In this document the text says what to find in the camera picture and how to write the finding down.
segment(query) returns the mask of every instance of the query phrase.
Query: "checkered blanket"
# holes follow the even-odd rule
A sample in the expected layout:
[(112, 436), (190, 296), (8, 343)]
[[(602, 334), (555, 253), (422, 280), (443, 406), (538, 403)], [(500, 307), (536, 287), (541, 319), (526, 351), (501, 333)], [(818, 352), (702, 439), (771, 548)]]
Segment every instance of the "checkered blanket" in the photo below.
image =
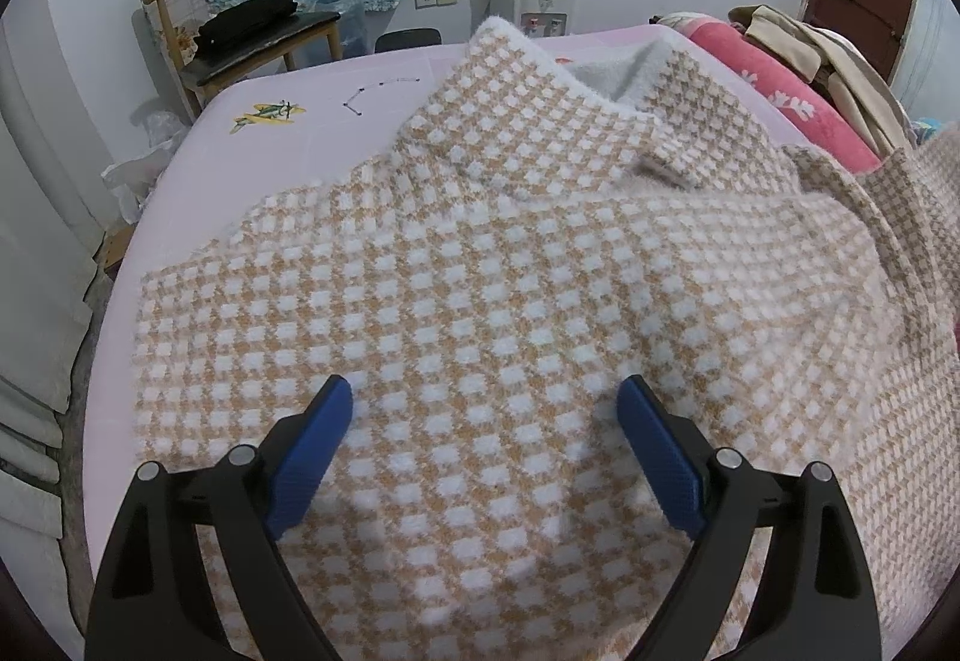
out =
[(144, 280), (143, 458), (208, 464), (352, 383), (280, 543), (344, 659), (622, 657), (688, 552), (616, 423), (632, 373), (757, 467), (832, 464), (888, 655), (960, 561), (957, 135), (854, 179), (690, 46), (570, 73), (487, 22), (389, 152)]

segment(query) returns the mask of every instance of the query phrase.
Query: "chair seat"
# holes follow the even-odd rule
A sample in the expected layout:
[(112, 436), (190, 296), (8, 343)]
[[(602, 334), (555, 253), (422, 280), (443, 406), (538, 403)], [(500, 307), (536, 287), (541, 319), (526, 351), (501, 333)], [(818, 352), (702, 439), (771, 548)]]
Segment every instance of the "chair seat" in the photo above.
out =
[(258, 30), (248, 39), (239, 41), (226, 51), (205, 57), (194, 57), (181, 70), (181, 79), (189, 89), (205, 87), (218, 76), (223, 75), (236, 65), (240, 65), (253, 55), (260, 54), (272, 46), (282, 44), (294, 36), (318, 27), (326, 27), (330, 22), (339, 20), (336, 12), (318, 11), (294, 14), (278, 20), (269, 27)]

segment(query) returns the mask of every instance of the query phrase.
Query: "white curtain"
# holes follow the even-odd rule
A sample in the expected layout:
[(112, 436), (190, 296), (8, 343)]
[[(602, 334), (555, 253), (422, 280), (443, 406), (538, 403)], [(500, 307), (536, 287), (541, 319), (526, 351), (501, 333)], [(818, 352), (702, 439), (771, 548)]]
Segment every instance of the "white curtain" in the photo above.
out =
[[(52, 410), (64, 412), (69, 402), (70, 370), (91, 314), (83, 294), (95, 271), (90, 250), (45, 196), (0, 119), (0, 556), (74, 659), (83, 657), (83, 637), (56, 541), (61, 500), (43, 489), (59, 480), (44, 445), (61, 445)], [(21, 473), (32, 484), (15, 476)]]

